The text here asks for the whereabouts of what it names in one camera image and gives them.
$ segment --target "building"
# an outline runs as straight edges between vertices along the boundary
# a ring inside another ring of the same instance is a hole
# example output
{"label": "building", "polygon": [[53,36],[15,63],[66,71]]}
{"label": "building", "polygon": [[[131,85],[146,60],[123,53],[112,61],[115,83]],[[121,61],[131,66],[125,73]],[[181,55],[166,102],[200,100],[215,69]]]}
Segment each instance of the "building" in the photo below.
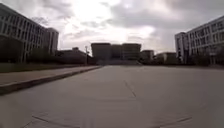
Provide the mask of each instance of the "building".
{"label": "building", "polygon": [[122,45],[123,60],[138,60],[141,51],[140,44],[125,43]]}
{"label": "building", "polygon": [[88,58],[91,58],[78,48],[73,48],[72,50],[60,50],[57,51],[56,54],[57,57],[59,57],[59,61],[66,64],[85,64],[87,63]]}
{"label": "building", "polygon": [[46,49],[54,53],[57,50],[58,32],[0,3],[0,40],[0,60],[25,62],[34,49]]}
{"label": "building", "polygon": [[122,45],[112,44],[111,45],[111,58],[112,59],[122,59]]}
{"label": "building", "polygon": [[224,46],[224,16],[175,36],[176,52],[182,63],[185,55],[208,54],[211,63]]}
{"label": "building", "polygon": [[55,54],[58,49],[58,36],[59,33],[54,28],[47,28],[46,30],[47,37],[46,37],[46,46],[48,48],[48,52],[51,54]]}
{"label": "building", "polygon": [[111,59],[111,45],[110,43],[92,43],[92,54],[97,60]]}
{"label": "building", "polygon": [[154,59],[154,51],[153,50],[143,50],[140,52],[140,60],[142,63],[149,64]]}
{"label": "building", "polygon": [[175,35],[175,46],[176,46],[176,57],[179,63],[187,63],[189,56],[189,45],[188,45],[187,34],[181,32]]}
{"label": "building", "polygon": [[177,58],[175,52],[163,52],[155,56],[157,64],[177,64]]}

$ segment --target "sky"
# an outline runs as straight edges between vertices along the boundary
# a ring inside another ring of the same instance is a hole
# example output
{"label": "sky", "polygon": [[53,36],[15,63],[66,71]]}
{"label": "sky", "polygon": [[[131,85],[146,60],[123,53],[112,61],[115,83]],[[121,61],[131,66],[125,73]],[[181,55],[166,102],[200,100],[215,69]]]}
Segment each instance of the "sky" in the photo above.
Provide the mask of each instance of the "sky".
{"label": "sky", "polygon": [[175,51],[174,35],[224,15],[223,0],[0,0],[59,31],[58,49],[91,42],[140,43]]}

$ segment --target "concrete pavement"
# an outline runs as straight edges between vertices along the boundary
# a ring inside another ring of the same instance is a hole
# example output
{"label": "concrete pavement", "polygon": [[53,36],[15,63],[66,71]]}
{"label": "concrete pavement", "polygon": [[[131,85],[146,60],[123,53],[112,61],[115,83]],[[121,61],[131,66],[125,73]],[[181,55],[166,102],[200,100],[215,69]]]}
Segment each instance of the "concrete pavement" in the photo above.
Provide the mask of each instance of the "concrete pavement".
{"label": "concrete pavement", "polygon": [[104,67],[0,97],[4,128],[222,128],[224,71]]}
{"label": "concrete pavement", "polygon": [[42,71],[14,72],[0,74],[0,95],[73,76],[100,68],[99,66],[51,69]]}

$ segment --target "gray building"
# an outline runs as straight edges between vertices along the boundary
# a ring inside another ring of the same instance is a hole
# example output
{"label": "gray building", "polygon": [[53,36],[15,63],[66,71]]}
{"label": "gray building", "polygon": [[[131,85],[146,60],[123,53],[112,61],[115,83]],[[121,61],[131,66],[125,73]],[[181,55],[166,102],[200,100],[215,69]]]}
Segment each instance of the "gray building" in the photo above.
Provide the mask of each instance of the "gray building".
{"label": "gray building", "polygon": [[111,58],[112,59],[122,59],[122,45],[112,44],[111,45]]}
{"label": "gray building", "polygon": [[140,60],[143,63],[150,63],[154,59],[154,51],[153,50],[143,50],[140,52]]}
{"label": "gray building", "polygon": [[123,60],[138,60],[140,57],[141,45],[125,43],[122,45]]}
{"label": "gray building", "polygon": [[186,55],[208,54],[212,59],[224,47],[224,16],[175,35],[175,42],[177,57],[182,63]]}
{"label": "gray building", "polygon": [[3,59],[24,62],[34,49],[54,53],[58,34],[0,3],[0,54],[7,54]]}
{"label": "gray building", "polygon": [[158,64],[177,64],[175,52],[163,52],[155,56],[155,61]]}
{"label": "gray building", "polygon": [[97,60],[111,59],[111,45],[110,43],[92,43],[92,54]]}

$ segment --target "curb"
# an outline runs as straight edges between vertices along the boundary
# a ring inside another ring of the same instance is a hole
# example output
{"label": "curb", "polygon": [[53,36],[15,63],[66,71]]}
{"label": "curb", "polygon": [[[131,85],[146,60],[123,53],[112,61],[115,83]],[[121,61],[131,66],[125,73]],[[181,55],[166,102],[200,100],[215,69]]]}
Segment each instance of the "curb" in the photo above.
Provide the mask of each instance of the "curb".
{"label": "curb", "polygon": [[50,77],[44,77],[44,78],[39,78],[39,79],[34,79],[34,80],[29,80],[29,81],[23,81],[23,82],[18,82],[18,83],[12,83],[12,84],[6,84],[3,87],[0,87],[0,96],[10,94],[15,91],[31,88],[40,84],[52,82],[55,80],[63,79],[66,77],[70,77],[73,75],[81,74],[84,72],[88,72],[91,70],[99,69],[101,67],[96,67],[96,68],[91,68],[91,69],[84,69],[81,71],[75,71],[75,72],[70,72],[66,74],[61,74],[61,75],[55,75],[55,76],[50,76]]}

